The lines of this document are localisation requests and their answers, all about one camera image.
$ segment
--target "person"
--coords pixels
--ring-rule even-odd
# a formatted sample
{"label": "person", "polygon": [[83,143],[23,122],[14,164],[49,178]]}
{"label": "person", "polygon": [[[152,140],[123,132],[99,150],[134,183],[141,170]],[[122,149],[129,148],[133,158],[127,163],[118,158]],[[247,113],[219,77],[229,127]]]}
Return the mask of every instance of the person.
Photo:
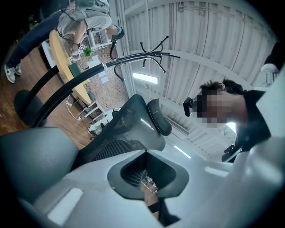
{"label": "person", "polygon": [[201,92],[194,99],[193,111],[207,123],[236,123],[234,152],[249,151],[255,144],[270,137],[270,132],[256,103],[265,93],[243,90],[232,80],[209,81],[200,86]]}
{"label": "person", "polygon": [[49,33],[56,29],[61,37],[73,34],[73,57],[79,57],[80,43],[86,37],[88,30],[100,31],[105,29],[111,40],[118,40],[124,36],[124,30],[112,25],[107,0],[89,0],[89,5],[77,5],[75,10],[60,10],[53,13],[35,26],[18,43],[7,63],[4,65],[5,74],[11,83],[15,83],[15,74],[21,75],[20,61],[34,48],[49,38]]}

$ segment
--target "sneaker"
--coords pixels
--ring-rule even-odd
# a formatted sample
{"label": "sneaker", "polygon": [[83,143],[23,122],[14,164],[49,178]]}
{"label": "sneaker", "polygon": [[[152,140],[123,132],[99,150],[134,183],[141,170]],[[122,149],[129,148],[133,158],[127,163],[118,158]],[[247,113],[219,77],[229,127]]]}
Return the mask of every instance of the sneaker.
{"label": "sneaker", "polygon": [[11,83],[15,83],[15,68],[14,67],[8,67],[6,64],[4,66],[5,74],[7,76],[7,79]]}
{"label": "sneaker", "polygon": [[20,64],[18,64],[18,65],[15,67],[15,73],[16,73],[18,76],[21,76],[21,75],[22,75],[22,71],[21,71],[21,66],[20,66]]}

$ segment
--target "fluorescent light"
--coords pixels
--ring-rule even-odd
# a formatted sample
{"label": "fluorescent light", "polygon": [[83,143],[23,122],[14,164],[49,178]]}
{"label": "fluorescent light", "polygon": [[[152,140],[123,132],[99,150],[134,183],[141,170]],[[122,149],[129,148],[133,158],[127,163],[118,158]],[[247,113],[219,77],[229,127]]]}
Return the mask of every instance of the fluorescent light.
{"label": "fluorescent light", "polygon": [[179,150],[182,154],[184,154],[186,157],[188,157],[189,159],[191,159],[191,157],[188,155],[188,154],[186,154],[183,150],[181,150],[179,147],[177,147],[177,146],[174,146],[177,150]]}
{"label": "fluorescent light", "polygon": [[227,126],[236,133],[236,124],[235,123],[227,123]]}
{"label": "fluorescent light", "polygon": [[133,73],[133,76],[136,79],[149,81],[149,82],[158,84],[158,78],[157,77],[153,77],[153,76],[149,76],[149,75],[145,75],[145,74],[140,74],[140,73]]}

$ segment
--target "table leg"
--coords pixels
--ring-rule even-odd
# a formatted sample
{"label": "table leg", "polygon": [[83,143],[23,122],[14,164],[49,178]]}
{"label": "table leg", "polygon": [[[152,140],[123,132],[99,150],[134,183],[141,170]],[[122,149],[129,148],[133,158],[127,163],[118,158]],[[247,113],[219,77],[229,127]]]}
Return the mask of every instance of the table leg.
{"label": "table leg", "polygon": [[[50,69],[36,84],[29,90],[20,90],[14,99],[14,107],[19,118],[26,124],[29,125],[31,120],[35,117],[37,112],[43,106],[41,100],[36,96],[40,89],[58,73],[57,66]],[[44,119],[39,126],[44,126],[46,124],[46,119]]]}

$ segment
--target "table top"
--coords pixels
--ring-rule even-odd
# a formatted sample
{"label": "table top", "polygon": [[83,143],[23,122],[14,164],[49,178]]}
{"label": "table top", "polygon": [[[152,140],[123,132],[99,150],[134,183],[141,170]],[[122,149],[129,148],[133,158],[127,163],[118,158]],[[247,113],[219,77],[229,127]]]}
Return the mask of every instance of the table top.
{"label": "table top", "polygon": [[[65,82],[72,80],[73,74],[68,66],[71,65],[69,56],[63,46],[62,40],[59,37],[56,30],[53,30],[49,34],[50,47],[53,54],[53,59],[58,67],[59,72],[65,79]],[[86,104],[91,104],[91,100],[82,84],[79,84],[73,88],[73,92]]]}

